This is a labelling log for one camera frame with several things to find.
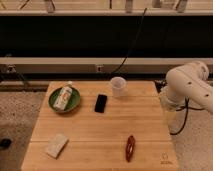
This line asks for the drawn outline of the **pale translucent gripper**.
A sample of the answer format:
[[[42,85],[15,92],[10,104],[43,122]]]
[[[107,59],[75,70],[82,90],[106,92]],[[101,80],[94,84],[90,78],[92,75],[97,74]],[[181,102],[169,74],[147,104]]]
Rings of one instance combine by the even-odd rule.
[[[164,116],[168,125],[171,125],[176,116],[176,108],[168,105],[163,106]]]

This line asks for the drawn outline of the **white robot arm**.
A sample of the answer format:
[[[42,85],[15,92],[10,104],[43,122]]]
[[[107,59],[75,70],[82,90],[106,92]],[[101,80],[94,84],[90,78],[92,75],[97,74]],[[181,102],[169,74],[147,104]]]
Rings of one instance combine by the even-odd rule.
[[[213,114],[213,86],[207,83],[208,77],[209,69],[202,61],[193,61],[167,72],[166,85],[160,90],[159,98],[168,125],[186,98]]]

